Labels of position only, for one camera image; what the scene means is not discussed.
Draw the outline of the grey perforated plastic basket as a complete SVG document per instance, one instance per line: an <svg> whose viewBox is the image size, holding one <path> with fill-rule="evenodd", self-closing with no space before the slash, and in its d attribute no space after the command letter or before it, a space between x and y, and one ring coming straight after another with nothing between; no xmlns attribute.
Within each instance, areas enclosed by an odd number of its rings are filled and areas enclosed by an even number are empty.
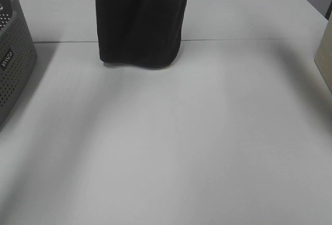
<svg viewBox="0 0 332 225"><path fill-rule="evenodd" d="M36 60L19 0L1 0L1 124L23 92Z"/></svg>

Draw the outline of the beige box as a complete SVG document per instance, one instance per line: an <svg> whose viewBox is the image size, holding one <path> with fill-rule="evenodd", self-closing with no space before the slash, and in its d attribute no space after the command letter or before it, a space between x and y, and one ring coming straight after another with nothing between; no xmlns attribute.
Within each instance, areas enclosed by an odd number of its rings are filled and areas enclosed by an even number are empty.
<svg viewBox="0 0 332 225"><path fill-rule="evenodd" d="M331 18L327 23L314 59L330 92L332 87Z"/></svg>

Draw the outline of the dark navy towel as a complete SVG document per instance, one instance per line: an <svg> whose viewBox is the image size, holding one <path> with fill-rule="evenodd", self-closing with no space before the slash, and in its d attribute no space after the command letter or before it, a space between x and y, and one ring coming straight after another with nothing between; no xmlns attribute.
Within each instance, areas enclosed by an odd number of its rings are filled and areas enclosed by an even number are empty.
<svg viewBox="0 0 332 225"><path fill-rule="evenodd" d="M100 60L164 68L182 39L187 0L95 0Z"/></svg>

